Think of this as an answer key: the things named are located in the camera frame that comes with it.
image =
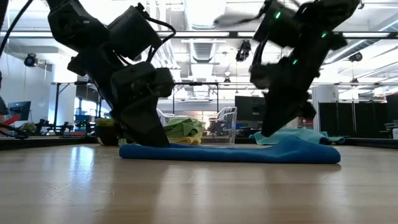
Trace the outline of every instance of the blue towel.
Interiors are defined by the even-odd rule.
[[[315,144],[343,144],[343,137],[328,137],[326,132],[317,132],[311,129],[300,129],[300,128],[284,128],[277,131],[275,134],[270,137],[264,137],[261,132],[257,132],[254,135],[251,135],[250,138],[254,138],[259,145],[273,145],[277,144],[281,139],[286,138],[287,136],[296,136],[300,139],[306,140],[308,142],[312,142]]]
[[[263,162],[281,164],[336,164],[340,153],[331,146],[310,143],[290,136],[267,148],[210,147],[171,144],[170,148],[121,146],[125,159],[161,159],[176,161]]]

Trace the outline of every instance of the wooden table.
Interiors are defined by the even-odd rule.
[[[391,223],[398,151],[340,165],[138,161],[112,147],[0,151],[1,223]]]

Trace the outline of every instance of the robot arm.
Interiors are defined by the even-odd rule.
[[[89,76],[112,108],[111,115],[121,130],[119,135],[146,146],[169,146],[156,106],[159,97],[171,95],[173,78],[167,68],[154,68],[150,60],[175,35],[175,29],[150,18],[141,4],[131,6],[105,26],[87,13],[78,0],[47,2],[54,39],[78,52],[68,69]],[[147,20],[168,26],[174,35],[161,40]],[[134,60],[148,47],[147,61],[131,65],[124,60]]]
[[[259,45],[250,68],[250,82],[259,89],[268,89],[264,95],[263,135],[274,134],[297,116],[315,116],[307,91],[313,79],[319,77],[328,52],[347,44],[342,35],[332,30],[351,17],[358,4],[359,0],[316,0],[302,4],[296,12],[277,0],[265,0],[256,17],[234,23],[264,16],[253,37]],[[221,23],[220,18],[215,20],[216,25]],[[293,51],[278,63],[263,65],[261,57],[267,41]]]

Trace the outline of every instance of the computer monitor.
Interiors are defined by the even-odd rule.
[[[30,113],[30,101],[9,103],[8,110],[11,116],[19,115],[19,121],[27,121]]]
[[[264,97],[235,96],[235,106],[238,111],[236,117],[238,121],[262,122],[266,100]]]

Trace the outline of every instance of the security camera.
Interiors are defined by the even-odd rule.
[[[350,62],[360,62],[360,61],[362,61],[362,58],[363,58],[363,56],[362,56],[361,52],[358,52],[358,53],[356,53],[356,54],[351,55],[351,56],[348,58],[348,60],[349,60]]]
[[[35,53],[28,53],[27,57],[24,60],[24,64],[26,67],[34,68],[39,64],[39,60],[37,60]]]
[[[237,62],[244,62],[250,54],[251,51],[251,44],[250,41],[244,40],[242,44],[239,46],[238,52],[236,54],[236,61]]]
[[[226,78],[224,79],[224,82],[225,82],[225,83],[231,83],[231,79],[228,78],[228,77],[226,77]]]

